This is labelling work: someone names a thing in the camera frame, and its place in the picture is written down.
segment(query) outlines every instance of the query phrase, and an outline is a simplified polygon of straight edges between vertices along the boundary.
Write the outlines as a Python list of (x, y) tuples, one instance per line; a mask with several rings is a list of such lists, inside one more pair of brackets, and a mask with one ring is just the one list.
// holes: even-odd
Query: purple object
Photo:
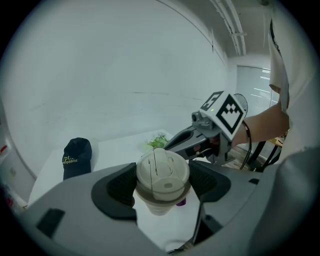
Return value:
[(187, 199), (183, 199), (181, 202), (177, 203), (176, 206), (184, 206), (187, 203)]

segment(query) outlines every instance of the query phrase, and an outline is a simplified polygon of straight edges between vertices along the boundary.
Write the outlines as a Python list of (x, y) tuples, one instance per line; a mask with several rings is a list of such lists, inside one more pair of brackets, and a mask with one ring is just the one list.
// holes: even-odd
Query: black cable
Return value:
[(249, 159), (249, 156), (250, 156), (250, 153), (251, 153), (251, 149), (252, 149), (252, 141), (251, 141), (250, 129), (249, 129), (249, 127), (248, 127), (248, 125), (246, 124), (245, 121), (242, 121), (242, 123), (243, 123), (243, 125), (244, 125), (244, 127), (245, 127), (246, 135), (247, 135), (247, 137), (249, 138), (249, 150), (248, 150), (248, 152), (246, 153), (246, 156), (245, 156), (245, 158), (244, 158), (244, 160), (243, 160), (243, 163), (242, 163), (242, 165), (241, 165), (241, 167), (240, 167), (240, 170), (241, 170), (241, 169), (245, 166), (245, 164), (247, 163), (247, 161), (248, 161), (248, 159)]

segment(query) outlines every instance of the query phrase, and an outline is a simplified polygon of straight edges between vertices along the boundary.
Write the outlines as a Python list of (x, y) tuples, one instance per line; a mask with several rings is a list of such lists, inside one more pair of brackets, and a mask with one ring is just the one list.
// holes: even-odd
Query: white marker cube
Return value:
[(230, 141), (245, 118), (245, 111), (236, 98), (225, 91), (214, 92), (199, 111), (220, 127)]

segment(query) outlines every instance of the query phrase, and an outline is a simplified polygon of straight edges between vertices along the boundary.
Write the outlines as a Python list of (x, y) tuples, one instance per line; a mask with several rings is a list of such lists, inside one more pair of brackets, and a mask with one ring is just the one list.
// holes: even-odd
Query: white table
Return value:
[[(159, 133), (165, 134), (168, 139), (172, 138), (171, 134), (161, 129), (97, 143), (91, 141), (91, 169), (96, 172), (112, 166), (137, 162), (147, 151), (144, 146), (146, 142)], [(54, 150), (45, 162), (32, 189), (29, 205), (63, 181), (63, 154), (63, 148)], [(199, 200), (193, 189), (186, 197), (186, 205), (174, 206), (163, 216), (150, 213), (136, 192), (133, 196), (137, 225), (158, 247), (165, 251), (176, 249), (193, 236), (199, 209)]]

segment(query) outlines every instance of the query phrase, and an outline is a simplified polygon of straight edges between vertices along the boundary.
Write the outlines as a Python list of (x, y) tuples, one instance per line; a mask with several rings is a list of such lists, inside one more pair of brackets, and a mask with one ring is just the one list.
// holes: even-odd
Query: white shirt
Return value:
[(290, 129), (278, 162), (308, 147), (320, 146), (319, 60), (307, 35), (281, 5), (272, 11), (274, 45), (269, 36), (270, 84), (283, 87), (286, 72)]

